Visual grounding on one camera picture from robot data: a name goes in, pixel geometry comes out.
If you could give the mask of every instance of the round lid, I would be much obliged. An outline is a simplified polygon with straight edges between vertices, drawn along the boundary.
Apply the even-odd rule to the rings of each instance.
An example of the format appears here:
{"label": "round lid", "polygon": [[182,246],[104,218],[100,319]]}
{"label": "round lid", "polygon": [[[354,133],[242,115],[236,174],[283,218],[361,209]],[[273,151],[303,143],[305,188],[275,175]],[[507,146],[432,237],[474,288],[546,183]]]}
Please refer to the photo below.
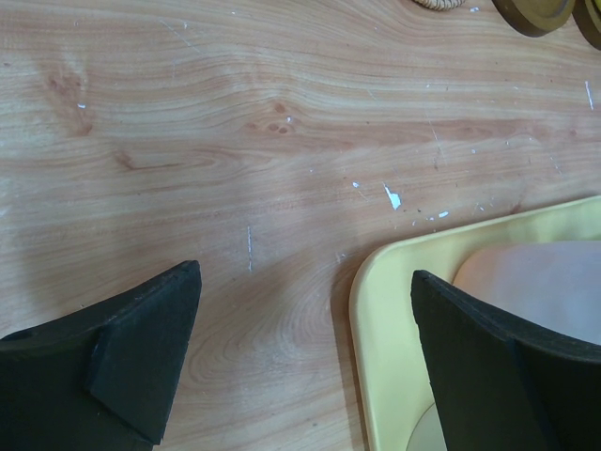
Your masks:
{"label": "round lid", "polygon": [[601,0],[577,0],[574,5],[574,20],[580,33],[595,48],[601,50]]}
{"label": "round lid", "polygon": [[557,30],[570,17],[575,0],[493,0],[515,30],[526,36],[543,36]]}

